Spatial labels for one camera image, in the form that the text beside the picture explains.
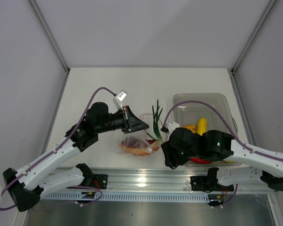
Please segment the clear pink zip top bag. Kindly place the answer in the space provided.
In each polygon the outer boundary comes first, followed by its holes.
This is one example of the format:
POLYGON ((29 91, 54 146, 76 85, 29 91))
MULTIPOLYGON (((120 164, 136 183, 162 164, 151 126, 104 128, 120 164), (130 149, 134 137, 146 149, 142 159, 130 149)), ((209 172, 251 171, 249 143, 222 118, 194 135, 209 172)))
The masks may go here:
POLYGON ((163 139, 158 138, 154 132, 153 114, 143 113, 139 119, 147 123, 149 128, 129 134, 120 132, 113 142, 116 152, 143 157, 152 155, 160 149, 163 139))

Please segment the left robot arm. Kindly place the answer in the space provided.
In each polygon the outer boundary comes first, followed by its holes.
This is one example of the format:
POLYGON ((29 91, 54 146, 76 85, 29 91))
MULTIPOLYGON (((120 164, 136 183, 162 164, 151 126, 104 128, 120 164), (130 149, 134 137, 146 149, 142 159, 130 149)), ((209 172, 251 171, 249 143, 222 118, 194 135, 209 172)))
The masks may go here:
POLYGON ((148 128, 149 125, 136 117, 129 106, 125 105, 115 113, 110 113, 106 103, 96 102, 85 111, 79 124, 66 132, 65 138, 56 147, 22 168, 5 170, 5 191, 10 194, 14 207, 19 212, 24 212, 48 194, 69 187, 89 188, 95 185, 95 178, 91 169, 84 163, 77 164, 63 173, 50 173, 96 143, 101 133, 121 130, 128 134, 148 128))

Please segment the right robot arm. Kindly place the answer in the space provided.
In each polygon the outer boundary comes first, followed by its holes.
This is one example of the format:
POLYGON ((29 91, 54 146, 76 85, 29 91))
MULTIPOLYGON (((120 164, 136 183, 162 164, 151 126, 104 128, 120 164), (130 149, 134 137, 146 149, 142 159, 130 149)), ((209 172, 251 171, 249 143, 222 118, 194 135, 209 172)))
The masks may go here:
POLYGON ((261 183, 283 192, 283 153, 248 145, 219 130, 209 130, 202 135, 182 127, 163 127, 162 131, 169 134, 168 141, 161 147, 165 165, 171 169, 184 165, 193 157, 209 162, 233 161, 246 165, 241 169, 208 169, 205 183, 209 189, 261 183))

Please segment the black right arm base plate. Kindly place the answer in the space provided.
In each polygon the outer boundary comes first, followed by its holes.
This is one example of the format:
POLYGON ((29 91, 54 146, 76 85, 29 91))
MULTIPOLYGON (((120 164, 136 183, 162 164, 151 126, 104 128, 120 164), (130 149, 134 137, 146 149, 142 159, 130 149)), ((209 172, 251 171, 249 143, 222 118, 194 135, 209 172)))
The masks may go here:
POLYGON ((206 193, 228 191, 233 192, 234 186, 222 186, 217 179, 211 179, 208 176, 191 176, 190 184, 192 191, 201 191, 206 193))

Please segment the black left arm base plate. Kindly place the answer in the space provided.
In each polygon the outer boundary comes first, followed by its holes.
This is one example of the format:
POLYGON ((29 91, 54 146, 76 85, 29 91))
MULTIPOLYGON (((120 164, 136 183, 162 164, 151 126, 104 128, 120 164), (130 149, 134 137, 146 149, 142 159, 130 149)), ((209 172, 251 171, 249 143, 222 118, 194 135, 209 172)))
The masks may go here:
POLYGON ((94 174, 88 185, 100 190, 106 190, 108 184, 108 175, 106 174, 94 174))

